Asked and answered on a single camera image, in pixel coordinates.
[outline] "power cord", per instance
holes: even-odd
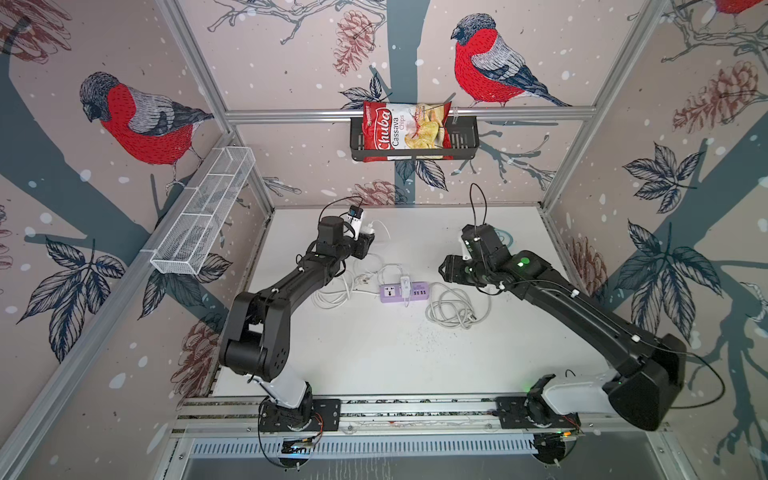
[[[355,271],[355,265],[360,262],[358,260],[357,262],[353,263],[351,280],[349,280],[348,275],[344,275],[343,273],[337,275],[336,277],[343,282],[344,290],[337,290],[333,292],[323,291],[322,289],[317,290],[311,296],[312,303],[317,308],[322,310],[333,310],[344,305],[352,297],[353,293],[365,293],[367,295],[379,296],[380,293],[378,291],[371,292],[368,290],[361,290],[359,287],[362,285],[367,285],[369,280],[371,280],[374,276],[376,277],[379,284],[377,287],[383,285],[385,283],[384,271],[388,268],[397,268],[400,271],[401,276],[407,275],[399,263],[383,263],[382,258],[379,255],[376,255],[375,253],[369,253],[368,255],[373,256],[382,262],[382,266],[378,270],[366,270],[365,273],[357,274]]]
[[[440,296],[435,299],[432,295],[432,288],[434,286],[441,286],[445,289]],[[454,298],[446,299],[445,296],[453,295]],[[444,308],[449,308],[452,312],[444,311]],[[429,305],[424,312],[427,320],[432,323],[437,323],[447,329],[462,328],[469,330],[472,326],[482,322],[491,313],[491,299],[488,298],[488,309],[485,311],[485,315],[478,318],[475,314],[475,307],[472,305],[469,295],[461,289],[450,288],[444,283],[435,282],[429,284]]]

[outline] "plug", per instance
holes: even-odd
[[[411,277],[404,275],[400,277],[400,295],[406,299],[406,302],[411,299]]]

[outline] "bird illustration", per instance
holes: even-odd
[[[103,71],[83,81],[80,102],[88,121],[98,118],[134,158],[151,165],[173,165],[174,179],[166,185],[166,194],[174,185],[184,186],[176,180],[176,162],[187,150],[197,155],[192,148],[194,132],[214,117],[164,95],[131,88]]]
[[[559,107],[570,105],[549,94],[525,65],[525,59],[504,43],[490,15],[467,15],[451,35],[456,40],[456,81],[475,99],[498,102],[503,106],[512,98],[539,97]]]

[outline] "purple power strip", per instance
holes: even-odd
[[[381,298],[382,303],[398,303],[405,302],[406,299],[402,298],[400,294],[399,283],[388,283],[387,285],[381,285]],[[416,300],[427,300],[429,298],[429,283],[427,282],[413,282],[411,283],[411,302]]]

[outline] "white table surface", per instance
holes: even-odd
[[[328,209],[341,214],[344,209]],[[272,221],[249,290],[256,292],[287,275],[317,237],[319,210],[278,210]],[[401,263],[411,281],[442,282],[437,271],[449,254],[461,254],[458,232],[472,223],[469,207],[370,208],[364,223],[374,225],[370,252],[387,263]],[[534,207],[491,207],[488,223],[514,237],[513,252],[531,250],[564,274],[564,269]],[[371,257],[363,267],[376,268]],[[388,269],[387,283],[399,282]],[[337,291],[334,280],[326,291]],[[424,317],[426,302],[384,304],[353,294],[334,310],[316,308],[310,299],[291,319],[289,364],[312,385],[316,395],[471,394],[524,392],[542,375],[572,369],[590,375],[607,369],[605,359],[548,313],[510,293],[486,296],[470,286],[475,310],[482,314],[492,298],[490,316],[470,330],[444,329]],[[367,290],[376,291],[375,286]],[[245,376],[222,368],[214,396],[258,396],[263,391]]]

